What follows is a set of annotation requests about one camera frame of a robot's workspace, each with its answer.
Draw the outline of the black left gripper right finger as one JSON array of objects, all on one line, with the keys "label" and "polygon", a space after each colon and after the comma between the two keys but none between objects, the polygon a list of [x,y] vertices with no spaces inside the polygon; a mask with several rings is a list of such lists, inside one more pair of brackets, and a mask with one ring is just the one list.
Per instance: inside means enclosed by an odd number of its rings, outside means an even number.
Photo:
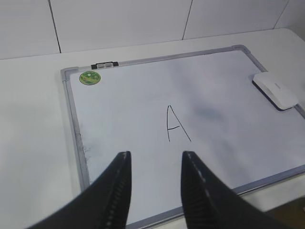
[{"label": "black left gripper right finger", "polygon": [[193,151],[184,151],[181,200],[189,229],[286,229],[227,187]]}]

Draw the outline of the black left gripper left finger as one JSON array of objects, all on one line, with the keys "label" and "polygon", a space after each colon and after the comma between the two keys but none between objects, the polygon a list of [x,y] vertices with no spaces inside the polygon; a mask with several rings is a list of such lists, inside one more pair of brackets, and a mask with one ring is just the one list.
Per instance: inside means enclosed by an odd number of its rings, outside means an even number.
[{"label": "black left gripper left finger", "polygon": [[132,192],[132,158],[120,152],[73,201],[31,226],[33,229],[124,229]]}]

